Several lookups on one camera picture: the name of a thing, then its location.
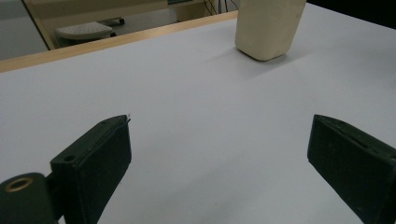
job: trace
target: white wall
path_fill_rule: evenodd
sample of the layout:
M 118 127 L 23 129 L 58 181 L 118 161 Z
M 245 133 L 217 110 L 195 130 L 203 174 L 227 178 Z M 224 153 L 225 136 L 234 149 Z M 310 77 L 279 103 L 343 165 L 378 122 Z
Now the white wall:
M 0 0 L 0 60 L 47 51 L 21 0 Z

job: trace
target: beige cylindrical object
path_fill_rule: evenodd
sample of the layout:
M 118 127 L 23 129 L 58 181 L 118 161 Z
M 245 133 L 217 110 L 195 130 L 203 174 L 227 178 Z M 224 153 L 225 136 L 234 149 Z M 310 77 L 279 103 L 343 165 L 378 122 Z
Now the beige cylindrical object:
M 259 61 L 286 53 L 305 3 L 306 0 L 240 0 L 236 47 Z

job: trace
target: white tabletop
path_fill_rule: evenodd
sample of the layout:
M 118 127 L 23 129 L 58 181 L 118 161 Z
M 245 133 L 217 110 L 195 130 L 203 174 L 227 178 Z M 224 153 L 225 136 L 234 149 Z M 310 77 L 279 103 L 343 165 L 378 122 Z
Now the white tabletop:
M 130 113 L 133 162 L 99 223 L 361 223 L 307 161 L 309 134 L 321 114 L 396 147 L 396 32 L 307 5 L 290 51 L 260 63 L 235 23 L 0 74 L 0 180 L 48 175 Z

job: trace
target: screw hole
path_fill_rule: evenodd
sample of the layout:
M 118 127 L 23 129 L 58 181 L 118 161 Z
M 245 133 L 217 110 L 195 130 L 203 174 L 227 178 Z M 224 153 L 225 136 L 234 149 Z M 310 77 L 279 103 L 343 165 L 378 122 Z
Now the screw hole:
M 12 181 L 11 183 L 9 183 L 6 186 L 6 191 L 7 192 L 16 192 L 21 189 L 25 189 L 32 183 L 33 183 L 33 179 L 30 177 L 19 178 L 19 179 Z
M 66 157 L 64 158 L 64 160 L 65 160 L 65 161 L 73 161 L 74 158 L 75 158 L 75 156 L 66 156 Z

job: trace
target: table edge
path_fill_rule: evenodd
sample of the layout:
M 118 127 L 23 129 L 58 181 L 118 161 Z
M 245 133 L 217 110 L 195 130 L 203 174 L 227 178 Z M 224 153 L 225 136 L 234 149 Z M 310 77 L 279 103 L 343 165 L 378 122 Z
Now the table edge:
M 128 35 L 120 35 L 107 39 L 92 41 L 89 43 L 71 46 L 62 49 L 54 49 L 50 51 L 40 52 L 0 61 L 0 73 L 13 71 L 29 66 L 39 65 L 42 63 L 50 63 L 65 58 L 78 56 L 102 49 L 109 49 L 120 45 L 133 43 L 140 40 L 150 39 L 161 35 L 169 35 L 179 31 L 184 31 L 200 26 L 228 21 L 236 19 L 238 11 L 223 13 L 219 15 L 204 17 L 192 21 L 183 21 L 175 24 L 165 25 L 153 29 L 148 29 L 140 32 L 130 33 Z

